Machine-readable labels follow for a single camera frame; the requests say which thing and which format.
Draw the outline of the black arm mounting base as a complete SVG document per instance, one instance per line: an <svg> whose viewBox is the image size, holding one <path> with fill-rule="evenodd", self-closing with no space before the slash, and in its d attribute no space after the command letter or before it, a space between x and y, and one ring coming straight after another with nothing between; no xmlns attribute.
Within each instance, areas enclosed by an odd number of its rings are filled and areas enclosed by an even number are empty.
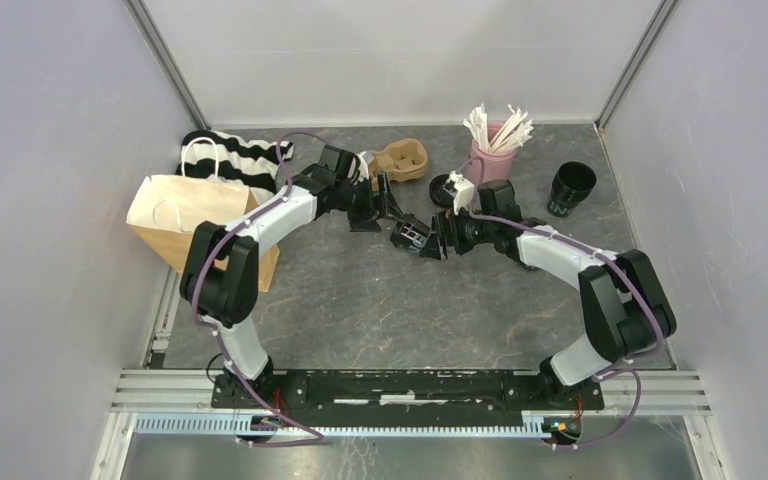
<svg viewBox="0 0 768 480"><path fill-rule="evenodd" d="M497 370L270 371L248 393L229 371L219 374L211 405L255 409L262 398L290 419L327 427L494 427L521 424L524 412L601 411L591 380L565 387L541 372Z"/></svg>

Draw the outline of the brown cardboard cup carrier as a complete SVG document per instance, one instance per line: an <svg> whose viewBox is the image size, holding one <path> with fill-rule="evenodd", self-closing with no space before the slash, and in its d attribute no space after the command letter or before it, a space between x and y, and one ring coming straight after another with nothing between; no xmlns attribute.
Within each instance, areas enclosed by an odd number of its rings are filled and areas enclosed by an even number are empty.
<svg viewBox="0 0 768 480"><path fill-rule="evenodd" d="M379 190L377 175L387 174L388 180L406 182L423 177L429 170L429 155L417 139L406 138L387 145L381 151L372 151L369 174L373 192Z"/></svg>

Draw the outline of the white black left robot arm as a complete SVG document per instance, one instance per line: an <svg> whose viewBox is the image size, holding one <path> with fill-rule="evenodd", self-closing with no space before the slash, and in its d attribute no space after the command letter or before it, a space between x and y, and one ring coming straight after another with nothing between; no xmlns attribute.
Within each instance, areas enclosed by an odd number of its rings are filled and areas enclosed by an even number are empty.
<svg viewBox="0 0 768 480"><path fill-rule="evenodd" d="M274 394L273 379L263 373L270 357L251 318L261 257L332 211L345 213L353 232L378 232L382 219L406 219L388 187L384 173L370 178L360 155L326 145L316 163L295 174L264 205L226 225L205 221L196 227L180 295L190 304L195 323L216 337L226 369L238 378L235 392L248 406L262 407Z"/></svg>

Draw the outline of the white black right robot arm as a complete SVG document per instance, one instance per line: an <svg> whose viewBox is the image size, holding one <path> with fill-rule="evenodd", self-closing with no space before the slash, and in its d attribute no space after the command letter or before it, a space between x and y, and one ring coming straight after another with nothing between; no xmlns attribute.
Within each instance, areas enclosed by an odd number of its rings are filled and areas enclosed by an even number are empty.
<svg viewBox="0 0 768 480"><path fill-rule="evenodd" d="M579 385L657 353L675 332L674 313L642 251L598 249L537 219L524 218L507 180L476 186L451 173L436 177L431 191L444 208L422 240L423 254L444 259L488 244L579 293L583 334L539 367L537 392L545 405L566 406L577 396Z"/></svg>

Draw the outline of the black paper coffee cup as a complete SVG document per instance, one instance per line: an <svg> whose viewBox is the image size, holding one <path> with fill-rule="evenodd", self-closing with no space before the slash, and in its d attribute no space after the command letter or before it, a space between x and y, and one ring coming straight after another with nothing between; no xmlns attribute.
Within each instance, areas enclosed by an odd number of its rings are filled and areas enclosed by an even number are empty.
<svg viewBox="0 0 768 480"><path fill-rule="evenodd" d="M431 228L422 222L402 221L396 223L389 240L394 247L421 256L431 233Z"/></svg>

